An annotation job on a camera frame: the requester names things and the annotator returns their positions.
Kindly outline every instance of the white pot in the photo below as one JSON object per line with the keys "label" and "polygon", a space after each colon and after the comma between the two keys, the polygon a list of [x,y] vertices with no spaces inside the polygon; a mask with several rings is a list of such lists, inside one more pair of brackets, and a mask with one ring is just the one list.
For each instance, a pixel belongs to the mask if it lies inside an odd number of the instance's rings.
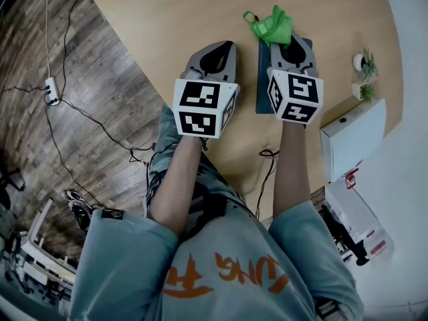
{"label": "white pot", "polygon": [[360,92],[360,88],[361,86],[364,86],[366,83],[364,82],[357,82],[357,83],[353,83],[351,84],[351,88],[352,88],[352,95],[357,99],[357,100],[362,100],[361,98],[361,92]]}
{"label": "white pot", "polygon": [[352,60],[352,62],[354,64],[354,68],[358,72],[362,71],[361,61],[363,58],[364,58],[364,56],[362,55],[362,53],[358,53],[354,56],[354,59]]}

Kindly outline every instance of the wire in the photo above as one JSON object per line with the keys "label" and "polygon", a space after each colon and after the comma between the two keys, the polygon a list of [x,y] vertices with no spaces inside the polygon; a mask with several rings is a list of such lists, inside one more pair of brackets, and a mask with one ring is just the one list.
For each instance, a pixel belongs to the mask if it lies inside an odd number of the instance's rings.
{"label": "wire", "polygon": [[45,38],[46,38],[46,57],[47,57],[47,78],[51,77],[51,64],[49,61],[49,47],[47,46],[47,4],[49,0],[46,0],[46,25],[45,25]]}
{"label": "wire", "polygon": [[3,89],[3,90],[1,91],[1,93],[0,93],[0,95],[1,95],[2,93],[10,92],[11,90],[15,90],[15,89],[16,89],[16,90],[21,90],[22,92],[31,93],[31,92],[33,92],[34,90],[40,90],[40,91],[42,92],[42,91],[44,91],[44,90],[47,90],[47,87],[45,87],[45,88],[34,87],[34,88],[30,88],[30,89],[25,89],[25,88],[19,88],[19,87],[17,87],[17,86],[13,86],[13,87],[11,87],[11,88]]}
{"label": "wire", "polygon": [[152,143],[152,146],[150,146],[150,147],[148,147],[148,148],[138,148],[138,147],[131,147],[131,148],[128,148],[128,147],[126,147],[126,146],[124,146],[120,141],[118,141],[118,140],[116,140],[116,139],[114,139],[108,132],[107,132],[107,130],[106,130],[106,128],[105,128],[105,126],[101,123],[101,122],[99,122],[99,121],[97,121],[97,120],[95,120],[94,118],[92,118],[90,115],[89,115],[89,113],[87,113],[87,112],[85,112],[84,110],[82,110],[82,109],[80,109],[80,108],[78,108],[78,107],[75,107],[73,104],[70,104],[68,101],[65,101],[65,100],[62,100],[65,104],[67,104],[68,106],[70,106],[71,108],[73,108],[74,110],[77,110],[81,115],[83,115],[83,116],[85,116],[86,118],[88,118],[88,119],[90,119],[90,120],[92,120],[93,122],[95,122],[96,124],[98,124],[98,125],[100,125],[101,126],[101,128],[102,128],[102,130],[104,131],[104,133],[106,133],[107,134],[107,136],[108,136],[108,138],[110,138],[113,142],[115,142],[117,145],[120,145],[122,148],[124,148],[125,150],[128,150],[129,152],[130,152],[130,155],[131,155],[131,158],[129,159],[129,163],[133,163],[133,162],[140,162],[140,163],[144,163],[144,165],[148,165],[148,163],[147,162],[145,162],[145,161],[143,161],[143,160],[140,160],[140,159],[138,159],[138,158],[136,158],[135,156],[134,156],[134,151],[149,151],[149,150],[154,150],[154,146],[155,146],[155,143]]}
{"label": "wire", "polygon": [[278,156],[279,153],[280,153],[279,150],[276,151],[276,152],[272,152],[271,150],[268,150],[268,149],[265,149],[265,150],[262,150],[262,151],[259,152],[259,156],[262,156],[262,157],[265,157],[265,158],[270,158],[270,159],[272,159],[272,162],[270,164],[269,171],[267,172],[267,175],[266,175],[263,183],[261,184],[260,195],[259,195],[259,199],[257,200],[257,208],[255,210],[255,217],[257,217],[258,219],[260,218],[260,201],[261,201],[261,196],[263,195],[263,192],[265,191],[265,184],[268,181],[267,179],[276,170],[276,168],[274,168],[274,165],[275,165],[276,156]]}
{"label": "wire", "polygon": [[164,153],[164,152],[165,152],[166,150],[168,150],[171,146],[176,146],[176,145],[178,145],[178,143],[177,143],[177,142],[172,142],[172,143],[170,143],[170,144],[166,145],[162,150],[160,150],[160,151],[158,151],[158,152],[154,153],[154,154],[152,155],[152,158],[150,158],[150,161],[149,161],[149,163],[147,164],[147,171],[146,171],[147,193],[148,193],[148,188],[149,188],[149,184],[148,184],[148,171],[150,170],[150,166],[152,165],[152,161],[153,161],[153,159],[154,159],[158,154]]}
{"label": "wire", "polygon": [[[112,140],[113,142],[115,142],[117,145],[119,145],[119,146],[121,146],[122,148],[124,148],[125,150],[128,150],[129,152],[130,152],[130,155],[131,155],[131,157],[130,157],[130,159],[129,159],[129,162],[130,163],[133,163],[133,162],[140,162],[140,163],[143,163],[144,165],[146,165],[146,166],[148,166],[148,163],[147,162],[145,162],[145,161],[143,161],[143,160],[141,160],[141,159],[138,159],[138,158],[136,158],[135,156],[134,156],[134,151],[148,151],[148,150],[152,150],[152,149],[154,149],[154,146],[155,146],[155,143],[153,143],[152,144],[152,146],[151,147],[149,147],[149,148],[138,148],[138,147],[130,147],[130,148],[128,148],[127,146],[124,146],[120,141],[118,141],[118,140],[116,140],[116,139],[114,139],[109,133],[108,133],[108,131],[106,130],[106,128],[105,128],[105,126],[101,123],[101,122],[99,122],[99,121],[97,121],[97,120],[95,120],[94,118],[92,118],[90,115],[89,115],[89,113],[87,113],[87,112],[85,112],[84,110],[82,110],[81,108],[78,108],[78,107],[76,107],[76,106],[74,106],[72,103],[70,103],[70,102],[68,102],[68,101],[65,101],[65,100],[63,100],[63,96],[64,96],[64,92],[65,92],[65,89],[66,89],[66,84],[67,84],[67,76],[66,76],[66,59],[67,59],[67,56],[68,56],[68,53],[67,53],[67,44],[66,44],[66,40],[67,40],[67,34],[68,34],[68,31],[70,30],[70,27],[71,27],[71,24],[72,24],[72,20],[71,20],[71,15],[72,15],[72,12],[73,12],[73,10],[74,10],[74,8],[76,7],[76,5],[77,5],[77,3],[78,3],[78,1],[79,0],[75,0],[74,2],[73,2],[73,5],[71,6],[71,8],[70,8],[70,11],[68,12],[68,25],[67,25],[67,29],[66,29],[66,32],[64,33],[64,57],[63,57],[63,61],[62,61],[62,74],[63,74],[63,77],[64,77],[64,84],[63,84],[63,86],[62,86],[62,90],[61,90],[61,94],[60,94],[60,103],[61,102],[64,102],[65,104],[67,104],[69,107],[71,107],[71,108],[73,108],[74,110],[77,110],[81,115],[83,115],[83,116],[85,116],[86,118],[88,118],[88,119],[90,119],[91,121],[93,121],[93,122],[95,122],[96,124],[98,124],[99,126],[101,126],[101,128],[102,128],[102,130],[104,131],[104,133],[106,133],[107,134],[107,136],[108,136],[108,138],[110,138],[110,140]],[[46,27],[46,50],[47,50],[48,48],[47,48],[47,27]],[[93,204],[93,205],[102,205],[96,198],[95,198],[95,196],[93,195],[93,194],[91,194],[91,192],[89,192],[87,189],[85,189],[83,186],[81,186],[81,184],[79,184],[78,182],[76,182],[76,180],[74,179],[74,176],[73,176],[73,173],[71,172],[71,170],[64,164],[64,161],[62,160],[62,156],[61,156],[61,152],[60,152],[60,150],[59,150],[59,148],[58,148],[58,146],[57,146],[57,144],[56,144],[56,141],[55,141],[55,138],[54,138],[54,132],[53,132],[53,130],[52,130],[52,125],[51,125],[51,122],[50,122],[50,120],[49,120],[49,115],[48,115],[48,113],[47,113],[47,109],[51,106],[51,103],[52,103],[52,101],[51,102],[46,102],[46,100],[45,100],[45,103],[46,103],[46,107],[45,107],[45,114],[46,114],[46,118],[47,118],[47,123],[48,123],[48,125],[49,125],[49,130],[50,130],[50,133],[51,133],[51,137],[52,137],[52,140],[53,140],[53,143],[55,144],[55,148],[56,148],[56,150],[57,150],[57,152],[58,152],[58,154],[59,154],[59,156],[60,156],[60,160],[61,160],[61,164],[62,164],[62,166],[69,172],[69,174],[71,175],[71,177],[72,177],[72,179],[73,179],[73,182],[75,182],[75,184],[77,184],[77,186],[79,186],[80,188],[82,188],[83,190],[85,190],[85,192],[87,192],[97,203],[96,204]]]}
{"label": "wire", "polygon": [[46,119],[47,119],[47,124],[49,125],[49,130],[50,130],[50,132],[51,132],[51,137],[52,137],[52,141],[53,141],[53,144],[55,145],[55,147],[56,147],[56,150],[58,151],[58,154],[59,154],[59,156],[60,156],[60,161],[61,161],[61,164],[62,164],[62,166],[64,167],[64,168],[66,168],[66,170],[68,171],[68,173],[70,174],[70,176],[72,177],[72,180],[73,180],[73,182],[75,182],[75,184],[77,184],[77,186],[79,186],[80,188],[82,188],[83,190],[85,190],[85,192],[87,192],[90,196],[91,196],[91,198],[93,198],[98,204],[101,204],[100,202],[99,202],[99,200],[97,200],[96,198],[95,198],[95,196],[93,196],[93,194],[91,194],[91,192],[89,192],[88,190],[86,190],[83,186],[81,186],[79,183],[77,183],[76,182],[76,180],[74,179],[74,176],[73,176],[73,173],[71,172],[71,170],[64,164],[64,161],[62,160],[62,155],[61,155],[61,152],[60,152],[60,150],[59,150],[59,148],[58,148],[58,145],[57,145],[57,143],[56,143],[56,141],[55,141],[55,138],[54,138],[54,132],[53,132],[53,130],[52,130],[52,124],[51,124],[51,121],[50,121],[50,119],[49,119],[49,114],[47,113],[47,109],[49,108],[49,104],[46,104],[46,107],[45,107],[45,114],[46,114]]}
{"label": "wire", "polygon": [[64,58],[62,60],[62,76],[64,77],[64,84],[62,86],[62,91],[61,91],[61,95],[60,95],[60,103],[62,101],[62,96],[64,94],[64,90],[66,90],[66,84],[67,84],[67,76],[66,76],[66,58],[67,58],[67,44],[66,44],[66,40],[67,40],[67,34],[68,31],[70,30],[70,27],[72,26],[72,12],[74,10],[74,7],[77,5],[79,0],[75,0],[72,7],[70,8],[70,11],[68,12],[68,25],[67,25],[67,29],[66,32],[64,33]]}

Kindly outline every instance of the power strip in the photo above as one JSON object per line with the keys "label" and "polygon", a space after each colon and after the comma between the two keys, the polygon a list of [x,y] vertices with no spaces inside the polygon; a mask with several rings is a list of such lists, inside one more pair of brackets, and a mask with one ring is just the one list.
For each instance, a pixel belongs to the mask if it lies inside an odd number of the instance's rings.
{"label": "power strip", "polygon": [[46,88],[47,98],[45,98],[45,100],[48,101],[51,106],[58,105],[60,103],[60,95],[58,94],[58,88],[53,77],[46,80]]}

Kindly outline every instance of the green bag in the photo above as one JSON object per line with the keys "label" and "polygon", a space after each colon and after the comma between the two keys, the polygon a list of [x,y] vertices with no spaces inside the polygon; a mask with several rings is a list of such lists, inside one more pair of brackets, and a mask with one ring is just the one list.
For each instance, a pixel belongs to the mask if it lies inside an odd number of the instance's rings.
{"label": "green bag", "polygon": [[[252,16],[252,20],[247,19],[248,15]],[[254,35],[263,39],[267,46],[270,46],[270,43],[280,43],[288,47],[291,43],[293,18],[287,15],[281,7],[275,5],[272,15],[261,21],[256,21],[254,13],[251,11],[245,12],[242,17]]]}

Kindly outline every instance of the wooden table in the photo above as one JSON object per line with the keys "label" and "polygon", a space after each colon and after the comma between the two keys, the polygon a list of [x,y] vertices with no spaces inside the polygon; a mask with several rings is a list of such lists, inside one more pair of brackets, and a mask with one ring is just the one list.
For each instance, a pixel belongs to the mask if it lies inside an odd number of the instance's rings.
{"label": "wooden table", "polygon": [[[294,18],[294,29],[312,39],[320,78],[323,113],[307,128],[311,191],[325,184],[320,127],[358,102],[351,96],[353,55],[369,47],[379,69],[378,93],[387,102],[388,134],[403,109],[403,73],[394,19],[387,0],[95,0],[119,38],[168,105],[174,82],[190,56],[221,40],[238,45],[237,110],[221,140],[209,142],[208,157],[255,209],[268,167],[260,150],[278,149],[281,123],[255,114],[258,40],[242,20],[251,10],[266,17],[278,4]],[[274,175],[267,182],[261,217],[272,214]]]}

